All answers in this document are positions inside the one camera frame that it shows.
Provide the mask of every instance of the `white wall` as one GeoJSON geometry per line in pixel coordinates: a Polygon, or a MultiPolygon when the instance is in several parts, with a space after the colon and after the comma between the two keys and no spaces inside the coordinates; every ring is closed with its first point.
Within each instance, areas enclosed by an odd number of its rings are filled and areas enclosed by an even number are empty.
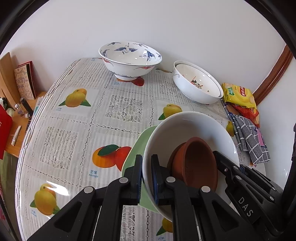
{"type": "Polygon", "coordinates": [[[260,130],[271,160],[265,164],[266,175],[284,188],[290,167],[296,122],[296,60],[259,104],[260,130]]]}
{"type": "Polygon", "coordinates": [[[218,82],[254,91],[280,56],[284,41],[244,0],[50,0],[15,33],[2,55],[32,60],[42,90],[101,45],[130,40],[175,60],[193,62],[218,82]]]}

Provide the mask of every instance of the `small glass bottle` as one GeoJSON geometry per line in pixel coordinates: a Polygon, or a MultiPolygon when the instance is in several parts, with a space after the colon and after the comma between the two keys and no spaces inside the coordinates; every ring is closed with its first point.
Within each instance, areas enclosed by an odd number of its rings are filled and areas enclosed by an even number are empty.
{"type": "Polygon", "coordinates": [[[22,110],[22,108],[20,107],[20,104],[19,104],[19,103],[15,104],[15,109],[16,109],[17,113],[18,113],[21,117],[23,117],[23,116],[25,115],[25,113],[24,113],[24,111],[22,110]]]}

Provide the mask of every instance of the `wooden desk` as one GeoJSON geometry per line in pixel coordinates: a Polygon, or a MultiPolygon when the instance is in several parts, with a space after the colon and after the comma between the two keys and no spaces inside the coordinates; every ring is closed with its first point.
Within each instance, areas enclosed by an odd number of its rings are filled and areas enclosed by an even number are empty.
{"type": "MultiPolygon", "coordinates": [[[[36,102],[38,97],[44,96],[46,92],[41,92],[35,100],[27,100],[28,104],[31,106],[32,110],[34,110],[36,102]]],[[[28,124],[29,119],[25,117],[20,117],[20,115],[15,111],[12,117],[12,127],[6,142],[5,151],[7,151],[9,154],[19,157],[20,150],[22,148],[22,142],[25,138],[25,131],[28,124]],[[17,140],[15,142],[15,145],[11,145],[11,141],[13,139],[13,136],[15,134],[15,131],[18,126],[22,126],[19,132],[19,135],[17,137],[17,140]]]]}

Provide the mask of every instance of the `gray checkered cloth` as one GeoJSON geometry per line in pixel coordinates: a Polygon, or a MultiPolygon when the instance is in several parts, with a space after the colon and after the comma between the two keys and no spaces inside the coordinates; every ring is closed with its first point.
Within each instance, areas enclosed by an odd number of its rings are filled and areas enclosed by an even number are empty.
{"type": "Polygon", "coordinates": [[[260,130],[253,122],[241,115],[229,113],[224,101],[221,101],[228,118],[233,124],[235,136],[241,151],[248,151],[253,164],[270,160],[269,152],[260,130]]]}

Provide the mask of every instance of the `lay's logo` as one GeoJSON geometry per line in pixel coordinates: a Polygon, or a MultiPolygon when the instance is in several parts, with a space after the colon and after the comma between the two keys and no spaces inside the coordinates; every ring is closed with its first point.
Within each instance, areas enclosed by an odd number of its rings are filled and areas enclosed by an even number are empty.
{"type": "Polygon", "coordinates": [[[239,91],[241,93],[242,96],[246,96],[246,92],[245,92],[245,88],[244,87],[239,87],[239,91]]]}

